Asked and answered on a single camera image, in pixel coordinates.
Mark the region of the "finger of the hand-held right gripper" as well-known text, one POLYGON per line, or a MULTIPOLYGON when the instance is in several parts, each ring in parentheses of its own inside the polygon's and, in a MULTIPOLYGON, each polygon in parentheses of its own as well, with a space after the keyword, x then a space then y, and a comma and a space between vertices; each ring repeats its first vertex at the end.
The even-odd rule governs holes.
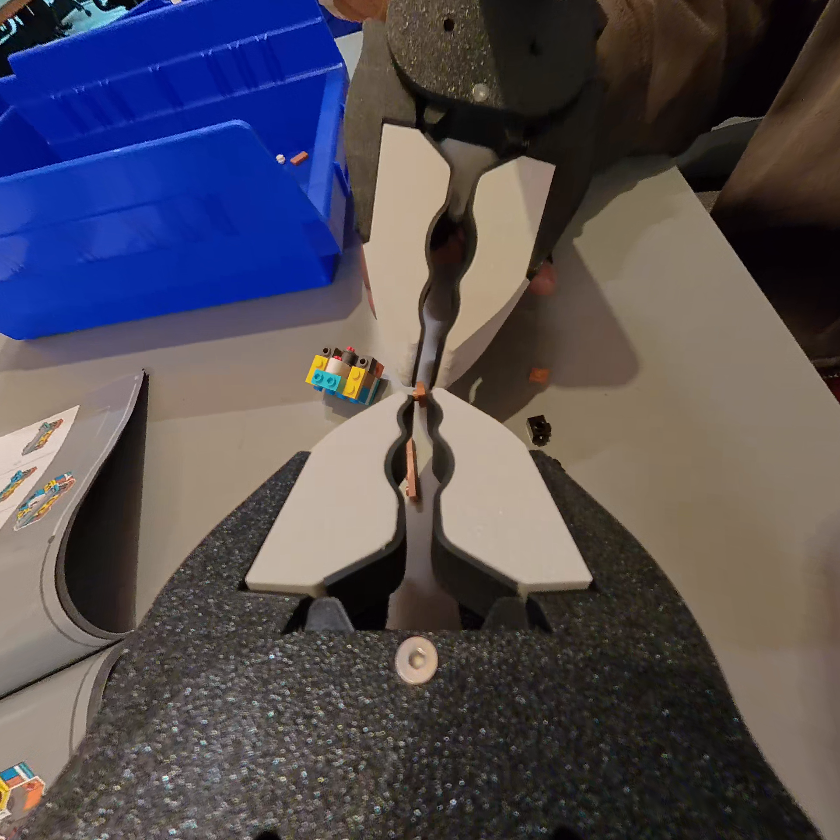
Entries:
POLYGON ((455 382, 446 342, 459 299, 457 265, 431 237, 448 204, 450 166, 420 130, 386 123, 363 247, 385 368, 394 382, 455 382))
POLYGON ((477 362, 525 291, 554 169, 511 160, 479 177, 469 216, 476 244, 458 282, 458 313, 439 355, 436 386, 451 385, 477 362))

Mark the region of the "long orange toy plate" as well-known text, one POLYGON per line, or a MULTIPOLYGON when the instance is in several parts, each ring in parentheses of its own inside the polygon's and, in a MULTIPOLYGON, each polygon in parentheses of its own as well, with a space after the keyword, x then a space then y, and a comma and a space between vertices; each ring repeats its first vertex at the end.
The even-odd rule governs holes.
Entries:
POLYGON ((420 380, 413 390, 414 426, 412 436, 406 441, 405 496, 414 506, 421 507, 424 499, 422 473, 431 452, 427 433, 427 386, 420 380))

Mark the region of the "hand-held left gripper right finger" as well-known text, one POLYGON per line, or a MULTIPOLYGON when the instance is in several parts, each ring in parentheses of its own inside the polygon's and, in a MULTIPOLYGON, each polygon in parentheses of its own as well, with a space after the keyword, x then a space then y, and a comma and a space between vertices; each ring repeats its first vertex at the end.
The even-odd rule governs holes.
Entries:
POLYGON ((526 445, 444 389, 426 407, 436 581, 452 596, 588 588, 592 574, 526 445))

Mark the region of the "person's right forearm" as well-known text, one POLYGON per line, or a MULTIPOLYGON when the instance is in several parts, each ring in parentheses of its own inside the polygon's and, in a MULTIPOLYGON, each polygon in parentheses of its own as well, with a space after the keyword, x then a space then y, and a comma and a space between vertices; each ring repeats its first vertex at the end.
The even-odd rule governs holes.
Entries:
POLYGON ((732 117, 761 117, 827 1, 600 1, 605 96, 595 169, 675 156, 732 117))

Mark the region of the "multicoloured toy brick assembly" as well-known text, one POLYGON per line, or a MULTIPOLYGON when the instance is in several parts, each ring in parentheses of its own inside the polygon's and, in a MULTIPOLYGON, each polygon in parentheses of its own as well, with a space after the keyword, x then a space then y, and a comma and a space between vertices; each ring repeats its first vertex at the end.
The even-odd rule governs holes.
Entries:
POLYGON ((352 346, 325 345, 315 353, 304 381, 317 392, 369 406, 380 391, 384 370, 382 362, 352 346))

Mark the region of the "grey desk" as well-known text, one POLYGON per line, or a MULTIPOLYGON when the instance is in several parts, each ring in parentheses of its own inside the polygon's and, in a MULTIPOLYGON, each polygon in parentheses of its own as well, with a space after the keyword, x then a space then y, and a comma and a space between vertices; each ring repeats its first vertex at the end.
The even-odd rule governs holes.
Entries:
MULTIPOLYGON (((656 559, 765 758, 838 838, 838 403, 681 173, 599 176, 479 365, 476 404, 547 447, 656 559), (532 367, 550 383, 529 383, 532 367)), ((384 357, 359 249, 329 287, 2 338, 2 434, 144 368, 137 610, 201 538, 341 422, 302 383, 321 342, 384 357)))

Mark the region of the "grey instruction booklet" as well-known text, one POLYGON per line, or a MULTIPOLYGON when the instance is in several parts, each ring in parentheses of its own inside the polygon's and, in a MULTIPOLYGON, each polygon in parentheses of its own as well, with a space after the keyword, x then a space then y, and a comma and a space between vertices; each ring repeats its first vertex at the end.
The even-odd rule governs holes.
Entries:
POLYGON ((136 626, 149 377, 2 436, 2 838, 14 838, 102 704, 136 626))

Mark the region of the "blue plastic bin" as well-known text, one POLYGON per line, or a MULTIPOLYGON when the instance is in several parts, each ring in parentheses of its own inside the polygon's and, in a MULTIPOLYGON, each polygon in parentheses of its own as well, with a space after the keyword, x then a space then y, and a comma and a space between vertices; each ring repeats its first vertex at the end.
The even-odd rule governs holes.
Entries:
POLYGON ((318 2, 182 2, 9 63, 2 335, 331 283, 349 79, 318 2))
MULTIPOLYGON (((170 1, 142 1, 128 10, 122 18, 137 17, 171 5, 173 5, 173 2, 170 1)), ((321 11, 323 19, 335 39, 362 31, 362 23, 337 15, 330 5, 322 5, 321 11)))

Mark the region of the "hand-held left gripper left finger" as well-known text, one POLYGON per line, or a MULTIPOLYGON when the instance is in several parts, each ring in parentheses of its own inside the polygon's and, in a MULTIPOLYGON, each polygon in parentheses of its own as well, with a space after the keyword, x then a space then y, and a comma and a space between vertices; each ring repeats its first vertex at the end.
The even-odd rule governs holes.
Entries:
POLYGON ((245 577, 252 592, 385 599, 406 566, 406 442, 414 401, 394 392, 309 454, 245 577))

